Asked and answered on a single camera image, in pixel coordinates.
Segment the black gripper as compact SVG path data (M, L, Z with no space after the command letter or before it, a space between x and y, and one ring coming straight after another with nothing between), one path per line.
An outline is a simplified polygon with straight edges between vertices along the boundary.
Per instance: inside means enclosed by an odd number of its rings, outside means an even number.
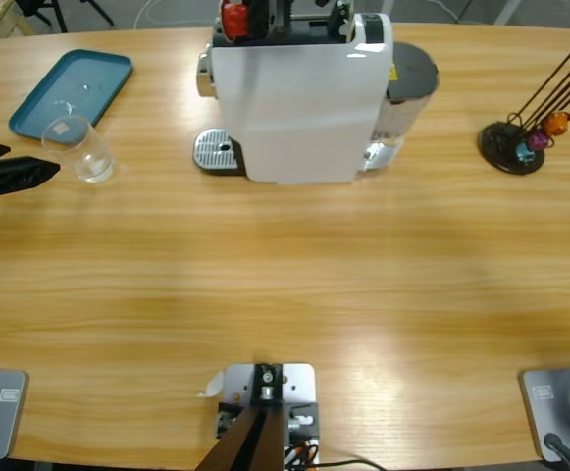
M245 0L247 37L264 39L270 30L290 30L292 0Z

